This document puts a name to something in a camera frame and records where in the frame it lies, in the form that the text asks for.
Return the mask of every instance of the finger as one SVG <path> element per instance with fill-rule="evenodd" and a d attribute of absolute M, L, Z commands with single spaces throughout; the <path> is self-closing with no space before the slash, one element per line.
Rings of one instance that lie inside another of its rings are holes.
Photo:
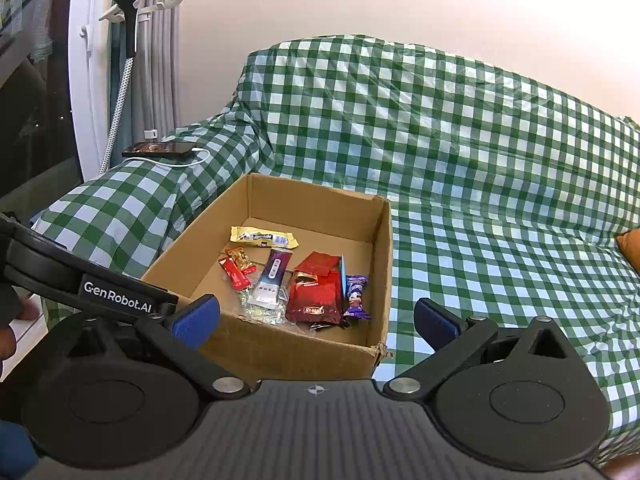
<path fill-rule="evenodd" d="M 22 312 L 20 316 L 18 316 L 18 319 L 34 321 L 40 317 L 40 309 L 35 300 L 31 298 L 20 298 L 20 303 L 22 304 Z"/>
<path fill-rule="evenodd" d="M 15 354 L 15 334 L 10 326 L 0 328 L 0 359 L 8 359 Z"/>

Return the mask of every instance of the pillow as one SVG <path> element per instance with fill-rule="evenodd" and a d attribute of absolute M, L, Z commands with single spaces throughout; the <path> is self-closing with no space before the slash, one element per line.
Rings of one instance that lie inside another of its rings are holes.
<path fill-rule="evenodd" d="M 622 254 L 640 274 L 640 228 L 616 236 L 616 241 Z"/>

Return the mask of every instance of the metal bolt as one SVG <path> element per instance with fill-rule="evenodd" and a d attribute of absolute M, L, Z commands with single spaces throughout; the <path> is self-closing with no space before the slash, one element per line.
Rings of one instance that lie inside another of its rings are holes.
<path fill-rule="evenodd" d="M 234 394 L 244 388 L 244 381 L 237 377 L 220 377 L 213 381 L 213 389 L 221 394 Z"/>
<path fill-rule="evenodd" d="M 420 383 L 412 377 L 396 377 L 388 384 L 396 394 L 414 394 L 420 389 Z"/>

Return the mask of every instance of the green and white checkered cover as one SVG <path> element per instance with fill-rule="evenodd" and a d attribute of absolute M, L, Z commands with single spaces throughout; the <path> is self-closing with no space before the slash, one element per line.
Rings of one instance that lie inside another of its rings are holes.
<path fill-rule="evenodd" d="M 430 354 L 412 323 L 418 298 L 503 326 L 551 316 L 609 399 L 601 459 L 640 449 L 640 276 L 614 241 L 640 223 L 631 121 L 477 60 L 337 36 L 252 53 L 228 107 L 175 136 L 212 162 L 126 162 L 35 228 L 141 276 L 245 172 L 379 193 L 393 207 L 396 355 L 375 378 Z"/>

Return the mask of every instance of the white hanger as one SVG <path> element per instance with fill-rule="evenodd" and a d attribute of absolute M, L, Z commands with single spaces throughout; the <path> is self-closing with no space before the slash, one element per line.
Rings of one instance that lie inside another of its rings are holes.
<path fill-rule="evenodd" d="M 137 0 L 135 5 L 138 6 L 140 4 L 140 1 L 142 0 Z M 147 14 L 151 14 L 156 10 L 172 9 L 175 6 L 180 5 L 182 1 L 183 0 L 160 0 L 159 2 L 156 2 L 151 6 L 143 7 L 138 11 L 138 20 L 140 22 L 143 20 L 147 20 L 148 19 Z M 114 6 L 111 6 L 109 9 L 107 9 L 104 12 L 104 14 L 98 19 L 99 22 L 101 22 L 102 20 L 107 20 L 108 22 L 111 22 L 111 23 L 120 23 L 124 21 L 124 14 L 120 10 L 120 7 L 118 7 L 117 5 L 114 5 Z"/>

